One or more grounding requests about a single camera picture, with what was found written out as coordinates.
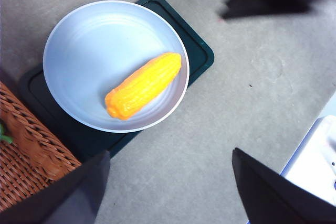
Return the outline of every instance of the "yellow corn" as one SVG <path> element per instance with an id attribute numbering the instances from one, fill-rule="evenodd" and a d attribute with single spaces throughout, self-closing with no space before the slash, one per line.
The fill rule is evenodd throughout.
<path id="1" fill-rule="evenodd" d="M 127 120 L 157 97 L 176 77 L 181 55 L 166 52 L 128 76 L 105 97 L 107 112 L 113 118 Z"/>

